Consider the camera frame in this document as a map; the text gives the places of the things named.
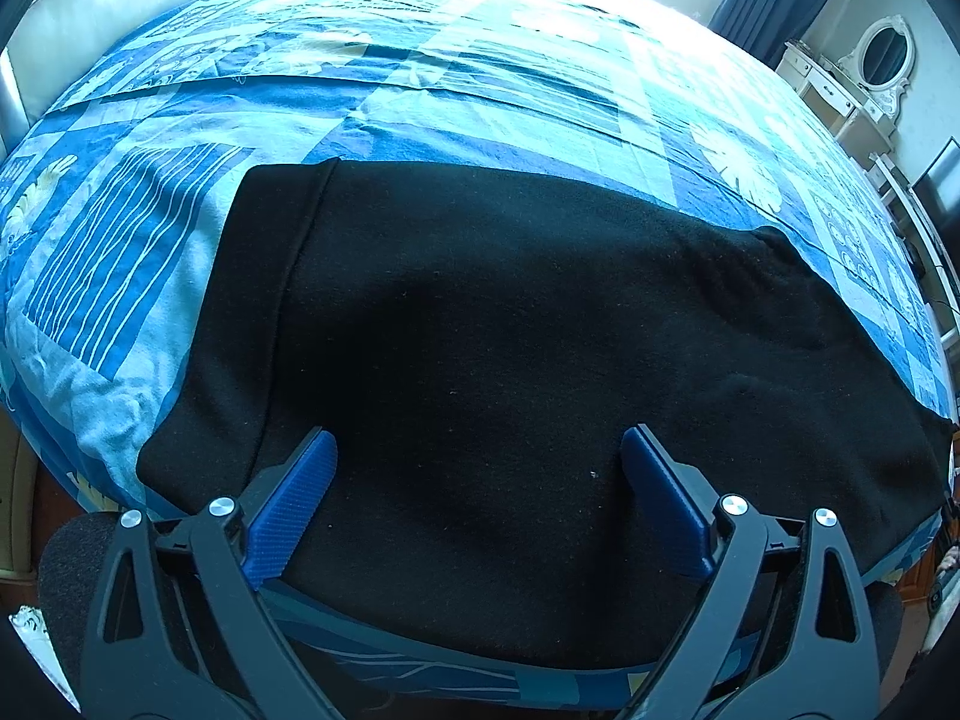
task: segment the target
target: ornate white mirror frame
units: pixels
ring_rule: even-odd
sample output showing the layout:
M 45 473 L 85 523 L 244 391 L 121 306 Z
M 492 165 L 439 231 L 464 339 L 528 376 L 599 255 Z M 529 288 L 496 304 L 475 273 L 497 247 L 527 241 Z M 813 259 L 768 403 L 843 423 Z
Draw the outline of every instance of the ornate white mirror frame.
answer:
M 887 28 L 893 28 L 906 39 L 904 64 L 899 72 L 886 83 L 867 83 L 867 79 L 863 76 L 864 56 L 866 56 L 867 48 L 870 47 L 872 39 Z M 860 42 L 856 44 L 853 53 L 845 56 L 837 64 L 870 95 L 880 110 L 896 122 L 896 117 L 899 116 L 899 100 L 910 85 L 910 74 L 916 61 L 917 44 L 913 40 L 913 34 L 910 32 L 909 26 L 906 25 L 904 17 L 887 16 L 870 25 L 867 31 L 863 33 L 863 37 L 860 38 Z

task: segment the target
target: bed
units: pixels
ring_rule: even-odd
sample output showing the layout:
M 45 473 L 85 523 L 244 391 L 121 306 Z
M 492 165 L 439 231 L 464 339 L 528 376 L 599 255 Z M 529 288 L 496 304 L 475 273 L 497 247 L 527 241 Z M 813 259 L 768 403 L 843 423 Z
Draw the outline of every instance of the bed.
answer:
M 691 20 L 647 0 L 190 0 L 113 46 L 0 164 L 0 386 L 80 504 L 178 514 L 136 460 L 179 392 L 234 191 L 253 165 L 334 156 L 547 173 L 776 225 L 950 414 L 875 191 L 784 81 Z M 864 581 L 913 565 L 939 523 Z M 292 591 L 272 603 L 302 640 L 338 625 Z M 477 695 L 472 668 L 448 695 Z M 624 698 L 642 673 L 596 678 Z

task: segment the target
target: wooden floor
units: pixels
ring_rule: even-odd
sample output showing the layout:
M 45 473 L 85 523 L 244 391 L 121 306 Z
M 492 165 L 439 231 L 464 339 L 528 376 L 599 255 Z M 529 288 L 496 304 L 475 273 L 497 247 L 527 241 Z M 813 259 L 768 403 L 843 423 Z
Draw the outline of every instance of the wooden floor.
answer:
M 34 490 L 34 522 L 32 522 L 31 553 L 34 568 L 40 564 L 43 548 L 65 522 L 83 514 L 73 498 L 59 485 L 41 463 L 37 468 L 37 486 Z M 21 605 L 37 605 L 35 584 L 0 583 L 0 613 L 13 614 Z

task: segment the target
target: vanity table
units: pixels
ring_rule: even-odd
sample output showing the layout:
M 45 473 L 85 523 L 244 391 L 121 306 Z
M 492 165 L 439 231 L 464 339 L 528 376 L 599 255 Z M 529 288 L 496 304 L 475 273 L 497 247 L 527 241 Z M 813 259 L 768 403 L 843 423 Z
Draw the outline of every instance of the vanity table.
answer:
M 833 63 L 814 59 L 800 42 L 786 44 L 776 73 L 823 122 L 846 153 L 864 169 L 872 154 L 893 150 L 899 102 L 910 83 L 916 46 L 901 16 L 880 19 L 847 56 Z

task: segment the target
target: metal screw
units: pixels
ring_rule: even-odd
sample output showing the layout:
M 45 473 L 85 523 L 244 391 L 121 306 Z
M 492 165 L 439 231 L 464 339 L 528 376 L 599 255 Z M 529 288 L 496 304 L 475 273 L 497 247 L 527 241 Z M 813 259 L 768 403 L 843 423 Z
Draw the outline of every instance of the metal screw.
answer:
M 823 525 L 824 528 L 832 528 L 837 524 L 837 515 L 830 509 L 817 509 L 816 512 L 813 512 L 813 517 L 816 517 L 817 522 Z
M 124 512 L 123 517 L 120 517 L 120 524 L 125 528 L 136 528 L 142 521 L 143 514 L 136 509 L 130 509 L 128 512 Z
M 733 517 L 740 517 L 741 514 L 747 514 L 747 509 L 750 509 L 750 504 L 739 495 L 728 495 L 720 502 L 720 505 L 723 507 L 724 512 L 731 514 Z
M 208 510 L 210 514 L 213 514 L 213 517 L 226 517 L 228 514 L 233 514 L 233 510 L 236 508 L 232 498 L 217 498 L 210 501 Z

